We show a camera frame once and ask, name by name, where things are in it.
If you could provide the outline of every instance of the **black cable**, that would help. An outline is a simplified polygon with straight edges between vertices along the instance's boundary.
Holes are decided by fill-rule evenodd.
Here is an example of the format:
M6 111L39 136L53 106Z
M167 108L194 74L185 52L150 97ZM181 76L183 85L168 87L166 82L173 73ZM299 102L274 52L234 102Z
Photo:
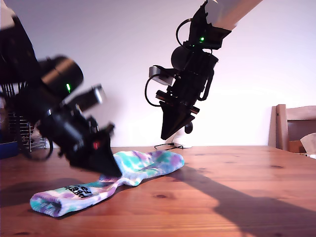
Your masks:
M157 147L160 147L160 146L163 146L163 145L174 146L174 143L164 143L164 144L160 144L160 145L155 145L154 148L157 150ZM178 146L178 147L172 147L172 148L169 148L169 149L165 149L165 151L170 151L170 150L177 149L177 148L184 149L184 147L181 145L181 146Z
M154 106L154 107L161 107L161 105L155 105L155 104L153 104L152 102L149 101L149 99L148 99L148 97L147 97L147 86L148 86L148 83L151 81L151 79L153 79L154 77L157 77L157 76L159 76L159 75L161 75L161 74L154 74L154 75L152 75L152 76L147 80L146 85L145 85L145 98L146 98L147 102L148 102L151 106Z
M187 24L188 22L191 22L191 21L193 21L193 18L189 18L189 19L183 21L183 22L178 26L178 28L177 28L177 30L176 30L176 38L177 38L177 41L178 41L178 43L179 43L182 47L184 47L184 46L183 46L183 44L181 44L181 42L179 41L179 36L178 36L179 30L180 30L180 28L181 28L183 25L185 25L185 24Z
M199 100L199 101L204 101L204 100L207 99L208 93L209 93L209 89L210 89L210 87L211 87L212 81L213 81L213 78L208 78L208 79L207 79L207 83L206 83L206 87L205 87L205 91L204 91L203 97L201 98L201 97L199 96L197 100Z

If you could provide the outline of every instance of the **tie-dye sock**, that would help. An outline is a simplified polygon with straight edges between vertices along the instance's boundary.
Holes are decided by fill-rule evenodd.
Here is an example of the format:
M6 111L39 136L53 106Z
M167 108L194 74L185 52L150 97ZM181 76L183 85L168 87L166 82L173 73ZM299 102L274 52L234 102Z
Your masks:
M122 172L120 178L101 175L99 181L93 183L34 194L30 200L32 209L52 217L62 216L110 197L123 184L137 186L143 179L169 174L184 165L181 155L169 151L118 152L114 158Z

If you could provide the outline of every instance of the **wooden chair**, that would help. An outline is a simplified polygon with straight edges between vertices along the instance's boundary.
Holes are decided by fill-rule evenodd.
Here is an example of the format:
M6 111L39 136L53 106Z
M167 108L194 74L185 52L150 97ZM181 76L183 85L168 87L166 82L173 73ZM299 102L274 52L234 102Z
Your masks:
M282 150L305 153L300 139L316 132L316 106L287 109L276 106L276 147Z

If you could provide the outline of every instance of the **table surface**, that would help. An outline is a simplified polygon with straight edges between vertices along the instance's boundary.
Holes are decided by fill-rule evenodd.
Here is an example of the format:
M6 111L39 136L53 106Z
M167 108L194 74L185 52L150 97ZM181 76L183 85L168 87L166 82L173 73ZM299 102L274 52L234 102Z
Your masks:
M113 148L128 150L154 149ZM44 163L1 160L1 236L316 236L316 159L271 147L174 151L185 158L180 170L60 218L31 210L31 196L98 174L56 153Z

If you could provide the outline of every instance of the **dish rack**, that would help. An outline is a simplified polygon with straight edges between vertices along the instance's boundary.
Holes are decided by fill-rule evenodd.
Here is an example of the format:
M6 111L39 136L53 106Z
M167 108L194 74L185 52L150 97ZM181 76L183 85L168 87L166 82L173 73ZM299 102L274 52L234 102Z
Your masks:
M15 89L16 88L19 92L21 89L26 87L26 83L13 85L13 84L5 84L1 85L2 92L10 97L15 95ZM8 118L9 118L9 134L13 138L13 141L17 141L16 137L16 128L17 128L17 114L15 112L8 112ZM47 148L47 139L43 138L39 131L37 130L37 124L30 124L26 119L24 119L22 116L20 116L20 134L22 137L22 142L24 147L31 152L32 149L41 149L41 148Z
M9 134L16 135L17 115L15 112L8 113ZM25 148L30 152L33 148L47 148L47 139L43 138L36 129L37 124L31 125L27 120L20 116L20 134Z

